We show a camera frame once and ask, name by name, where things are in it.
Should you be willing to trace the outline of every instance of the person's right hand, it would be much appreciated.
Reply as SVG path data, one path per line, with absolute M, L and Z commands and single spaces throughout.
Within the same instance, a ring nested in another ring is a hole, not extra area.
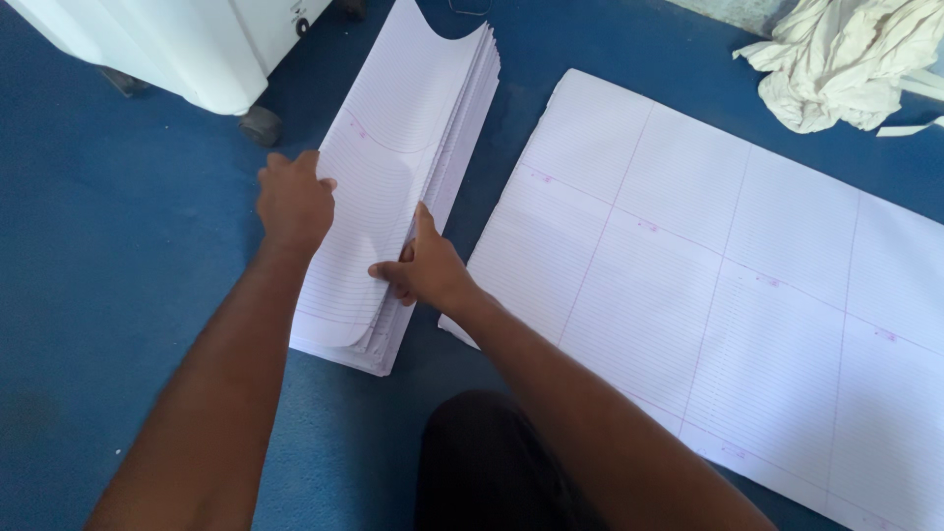
M 399 262 L 373 264 L 367 273 L 392 284 L 404 306 L 419 300 L 452 315 L 482 291 L 465 270 L 456 249 L 436 231 L 432 215 L 422 202 L 416 205 L 415 218 L 416 237 L 403 248 Z

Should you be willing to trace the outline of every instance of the finger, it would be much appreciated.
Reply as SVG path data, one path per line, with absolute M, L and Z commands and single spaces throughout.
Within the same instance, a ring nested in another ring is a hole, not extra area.
M 325 187 L 325 190 L 328 190 L 329 193 L 334 192 L 334 189 L 338 187 L 338 181 L 330 177 L 327 179 L 321 179 L 318 182 L 320 182 L 321 185 Z
M 367 268 L 367 274 L 388 283 L 406 284 L 406 265 L 400 262 L 380 262 Z
M 416 257 L 416 238 L 410 240 L 403 250 L 400 251 L 400 262 L 412 262 Z
M 265 162 L 270 168 L 287 166 L 292 163 L 292 161 L 289 161 L 288 157 L 282 155 L 281 153 L 276 153 L 275 151 L 269 153 L 269 155 L 265 158 Z
M 416 203 L 415 217 L 417 236 L 430 237 L 433 235 L 439 235 L 439 232 L 436 231 L 436 223 L 432 220 L 430 209 L 426 208 L 426 205 L 423 204 L 423 201 Z
M 306 149 L 302 151 L 298 158 L 295 159 L 295 165 L 300 166 L 305 171 L 314 171 L 314 168 L 318 166 L 318 157 L 321 153 L 317 149 Z

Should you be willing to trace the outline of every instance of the black wheel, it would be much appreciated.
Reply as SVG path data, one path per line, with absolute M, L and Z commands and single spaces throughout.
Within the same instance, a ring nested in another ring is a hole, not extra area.
M 124 94 L 125 97 L 132 97 L 151 86 L 147 81 L 141 81 L 134 76 L 129 76 L 124 72 L 109 68 L 108 66 L 99 66 L 98 71 L 101 72 L 103 76 L 107 77 L 108 80 L 111 81 L 111 84 L 114 85 L 121 94 Z
M 282 121 L 265 107 L 253 105 L 249 112 L 240 116 L 239 130 L 259 146 L 272 147 L 282 136 Z
M 360 22 L 367 18 L 367 0 L 341 0 L 347 20 Z

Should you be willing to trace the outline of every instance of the stack of paper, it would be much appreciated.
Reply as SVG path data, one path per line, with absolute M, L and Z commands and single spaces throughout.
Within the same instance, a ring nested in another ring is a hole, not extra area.
M 413 308 L 367 268 L 397 259 L 420 199 L 446 224 L 498 68 L 488 25 L 446 40 L 413 0 L 396 1 L 320 147 L 318 177 L 338 181 L 334 225 L 305 277 L 292 348 L 390 373 Z
M 571 70 L 469 271 L 699 454 L 944 529 L 944 226 Z

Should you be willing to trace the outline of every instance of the blue floor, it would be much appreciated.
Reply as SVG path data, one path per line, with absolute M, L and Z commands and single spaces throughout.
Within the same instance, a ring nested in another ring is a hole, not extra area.
M 261 102 L 284 119 L 280 150 L 319 145 L 390 4 L 371 0 L 359 25 L 329 9 L 271 76 Z M 448 37 L 480 24 L 420 4 Z M 495 0 L 488 19 L 501 84 L 446 229 L 463 257 L 570 67 L 944 221 L 944 130 L 791 133 L 757 97 L 761 75 L 731 60 L 757 40 L 744 31 L 660 0 Z M 125 100 L 2 3 L 0 72 L 0 528 L 77 528 L 259 244 L 266 151 L 175 95 Z M 944 112 L 903 104 L 895 123 Z M 436 318 L 416 311 L 388 378 L 290 354 L 257 528 L 410 527 L 426 416 L 463 389 L 503 388 Z M 783 529 L 839 527 L 729 477 Z

